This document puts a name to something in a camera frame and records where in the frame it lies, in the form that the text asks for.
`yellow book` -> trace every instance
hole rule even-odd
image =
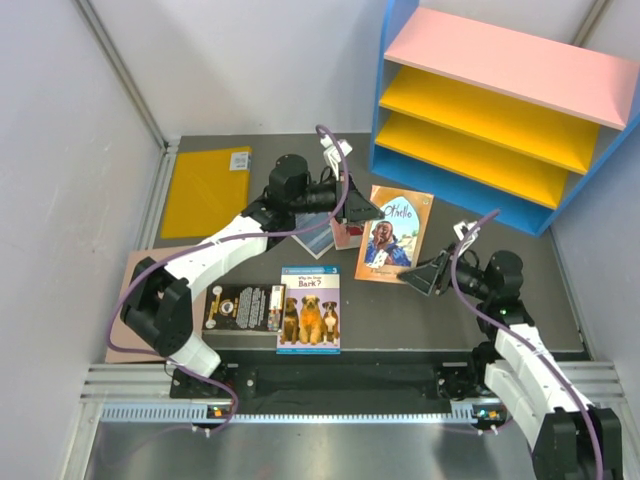
[[[176,159],[160,236],[206,237],[247,206],[251,148],[180,153]]]

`white wall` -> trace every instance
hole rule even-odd
[[[637,0],[614,0],[587,46],[640,61],[639,24]],[[552,230],[594,354],[615,362],[640,425],[639,184],[640,127]]]
[[[592,0],[423,0],[569,41]],[[386,0],[93,0],[164,135],[371,129]]]
[[[159,150],[72,2],[0,4],[0,465],[56,474]]]

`blue shelf frame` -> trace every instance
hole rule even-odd
[[[465,208],[478,215],[485,215],[500,208],[501,214],[496,218],[496,221],[529,235],[542,235],[640,124],[640,79],[636,83],[629,115],[630,121],[627,127],[615,136],[597,159],[594,159],[589,172],[575,184],[558,208],[551,210],[376,145],[375,139],[384,124],[382,117],[385,117],[385,109],[379,106],[380,97],[398,70],[398,66],[384,59],[384,53],[418,7],[419,0],[389,0],[387,3],[380,35],[376,96],[369,148],[369,170],[408,188],[432,193],[440,200]]]

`robotic arm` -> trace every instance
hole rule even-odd
[[[461,222],[454,227],[460,240],[475,225]],[[571,385],[540,338],[522,300],[523,263],[510,251],[495,252],[480,268],[478,256],[469,250],[474,232],[462,245],[456,280],[462,293],[480,300],[479,312],[507,327],[498,329],[478,317],[480,330],[489,338],[476,347],[468,363],[466,391],[456,387],[454,396],[496,395],[519,425],[532,452],[539,480],[582,480],[595,476],[594,448],[576,398],[586,410],[598,438],[606,479],[622,479],[621,425],[609,408],[598,408]],[[451,286],[452,243],[440,254],[398,278],[425,295],[442,295]],[[472,254],[475,262],[468,259]],[[531,351],[509,332],[535,347]],[[560,372],[559,380],[549,369]],[[570,395],[567,388],[577,394]]]
[[[170,261],[133,290],[121,310],[122,321],[162,357],[211,377],[220,357],[193,332],[192,300],[236,265],[275,247],[284,238],[267,238],[265,232],[294,230],[296,213],[333,211],[343,195],[343,185],[348,185],[348,192],[335,217],[338,222],[384,218],[382,211],[360,194],[351,178],[344,182],[338,170],[337,146],[331,145],[327,137],[322,143],[328,163],[326,179],[313,182],[307,161],[298,155],[280,157],[262,195],[227,227],[201,242],[210,247]],[[351,151],[344,140],[339,145],[344,155]],[[230,236],[232,239],[220,241]],[[132,281],[155,263],[149,257],[139,262]]]

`dog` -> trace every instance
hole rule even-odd
[[[322,323],[324,324],[323,330],[323,343],[327,341],[332,342],[334,345],[338,344],[340,338],[340,330],[338,326],[340,319],[338,318],[338,312],[336,312],[336,302],[324,302],[322,308],[324,308],[324,317],[322,317]]]
[[[323,322],[320,313],[320,299],[315,295],[302,298],[300,310],[300,343],[317,345],[322,340]]]
[[[284,342],[297,343],[298,342],[298,308],[296,305],[298,300],[292,297],[287,297],[284,309],[284,320],[282,322],[282,336],[280,337],[280,344]]]

